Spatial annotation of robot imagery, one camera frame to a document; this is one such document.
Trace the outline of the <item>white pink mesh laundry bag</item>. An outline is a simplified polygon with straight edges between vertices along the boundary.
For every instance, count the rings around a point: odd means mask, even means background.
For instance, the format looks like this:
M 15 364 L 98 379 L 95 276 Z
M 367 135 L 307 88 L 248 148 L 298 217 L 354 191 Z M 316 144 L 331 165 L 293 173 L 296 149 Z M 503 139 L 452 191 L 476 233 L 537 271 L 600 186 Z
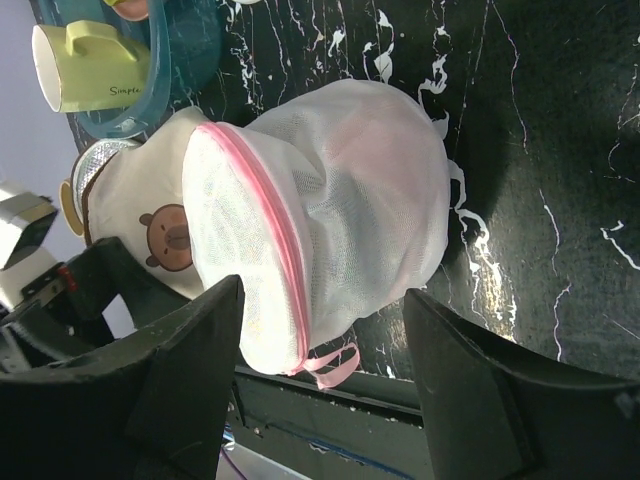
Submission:
M 377 81 L 330 83 L 244 127 L 199 125 L 182 187 L 202 284 L 242 280 L 246 363 L 306 371 L 321 389 L 360 353 L 311 351 L 424 286 L 448 243 L 443 140 L 413 98 Z

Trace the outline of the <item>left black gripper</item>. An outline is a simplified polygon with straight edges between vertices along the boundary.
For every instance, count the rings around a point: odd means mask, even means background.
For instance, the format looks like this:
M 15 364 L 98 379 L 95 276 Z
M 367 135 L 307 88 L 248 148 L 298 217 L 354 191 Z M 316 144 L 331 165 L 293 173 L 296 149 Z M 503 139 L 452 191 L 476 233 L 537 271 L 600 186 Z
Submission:
M 4 373 L 176 370 L 198 361 L 193 305 L 115 238 L 53 265 L 21 292 L 24 300 L 1 320 Z

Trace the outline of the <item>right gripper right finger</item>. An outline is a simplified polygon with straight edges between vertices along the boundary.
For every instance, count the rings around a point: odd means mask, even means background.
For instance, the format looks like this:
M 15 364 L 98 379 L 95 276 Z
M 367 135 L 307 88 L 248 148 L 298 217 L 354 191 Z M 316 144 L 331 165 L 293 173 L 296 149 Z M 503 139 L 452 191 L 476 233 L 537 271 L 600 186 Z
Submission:
M 421 290 L 403 319 L 436 478 L 638 478 L 638 382 L 536 354 Z

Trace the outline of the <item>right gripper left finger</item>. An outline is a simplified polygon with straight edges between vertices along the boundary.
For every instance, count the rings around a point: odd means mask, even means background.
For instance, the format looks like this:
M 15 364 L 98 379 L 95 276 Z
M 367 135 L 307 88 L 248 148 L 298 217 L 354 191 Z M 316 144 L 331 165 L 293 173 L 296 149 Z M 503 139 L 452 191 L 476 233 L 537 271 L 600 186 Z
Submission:
M 212 479 L 244 305 L 231 275 L 137 332 L 1 378 L 5 479 Z

